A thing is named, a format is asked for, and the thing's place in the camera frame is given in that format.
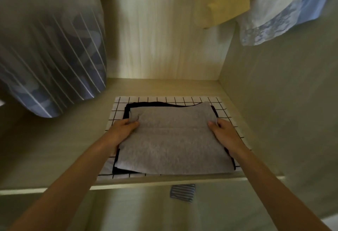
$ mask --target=person's right hand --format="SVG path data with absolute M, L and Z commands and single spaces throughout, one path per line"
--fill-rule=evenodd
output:
M 216 123 L 209 121 L 208 126 L 211 131 L 215 134 L 218 141 L 229 150 L 229 153 L 232 157 L 236 156 L 241 152 L 241 150 L 247 149 L 243 141 L 240 139 L 237 131 L 232 126 L 231 122 L 224 119 L 217 118 L 217 123 L 221 126 L 219 127 Z

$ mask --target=person's left hand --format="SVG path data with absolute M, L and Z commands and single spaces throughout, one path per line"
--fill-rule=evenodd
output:
M 138 121 L 127 124 L 129 119 L 116 121 L 110 129 L 101 137 L 109 146 L 117 147 L 140 124 Z

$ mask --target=black fabric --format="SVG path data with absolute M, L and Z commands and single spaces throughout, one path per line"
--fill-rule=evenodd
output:
M 129 118 L 129 112 L 131 108 L 135 108 L 135 107 L 143 107 L 143 106 L 167 106 L 167 107 L 194 107 L 194 105 L 175 105 L 175 104 L 169 104 L 169 103 L 164 103 L 164 102 L 138 102 L 138 103 L 129 103 L 126 105 L 126 107 L 124 108 L 124 114 L 123 114 L 123 118 L 124 119 L 128 119 Z M 218 114 L 217 111 L 215 109 L 215 107 L 213 105 L 211 105 L 211 108 L 213 109 L 216 117 L 218 118 Z M 131 171 L 131 170 L 126 170 L 126 169 L 119 169 L 117 167 L 115 167 L 115 164 L 118 160 L 119 157 L 119 152 L 120 149 L 117 149 L 116 152 L 116 157 L 115 157 L 115 161 L 114 161 L 114 166 L 112 168 L 112 174 L 113 175 L 118 175 L 118 174 L 132 174 L 132 173 L 138 173 L 135 171 Z M 234 165 L 234 170 L 236 170 L 236 165 L 234 163 L 234 159 L 231 157 L 231 161 Z

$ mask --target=white grid-patterned cloth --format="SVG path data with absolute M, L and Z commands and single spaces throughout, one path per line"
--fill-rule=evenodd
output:
M 115 102 L 112 106 L 112 111 L 110 112 L 109 120 L 108 120 L 105 130 L 107 131 L 116 120 L 121 120 L 123 118 L 125 106 L 128 103 L 134 103 L 134 102 L 164 102 L 164 103 L 169 103 L 169 104 L 185 105 L 185 106 L 196 105 L 201 102 L 209 102 L 210 105 L 213 105 L 215 107 L 218 117 L 225 119 L 227 121 L 230 121 L 232 125 L 235 127 L 243 143 L 248 148 L 250 148 L 243 133 L 237 126 L 237 123 L 235 122 L 234 118 L 231 116 L 231 113 L 229 112 L 229 110 L 226 108 L 226 106 L 223 104 L 222 100 L 219 97 L 206 97 L 206 96 L 201 96 L 201 97 L 176 97 L 176 96 L 172 96 L 172 97 L 146 97 L 146 96 L 144 97 L 135 97 L 135 96 L 116 97 Z M 114 165 L 114 161 L 115 161 L 115 155 L 108 158 L 99 176 L 97 177 L 97 180 L 107 180 L 107 179 L 112 179 L 112 178 L 118 179 L 118 178 L 139 178 L 139 177 L 145 177 L 145 176 L 160 176 L 156 174 L 145 174 L 145 173 L 113 175 L 112 168 Z M 234 161 L 236 165 L 236 171 L 242 171 L 238 162 L 236 160 Z

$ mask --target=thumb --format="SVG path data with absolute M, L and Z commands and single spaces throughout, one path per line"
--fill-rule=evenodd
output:
M 209 129 L 211 129 L 213 133 L 215 133 L 220 128 L 216 123 L 212 121 L 208 121 L 208 126 L 209 126 Z
M 138 121 L 134 121 L 132 123 L 129 123 L 127 126 L 130 129 L 130 131 L 133 131 L 134 129 L 136 129 L 138 126 L 140 125 L 140 123 Z

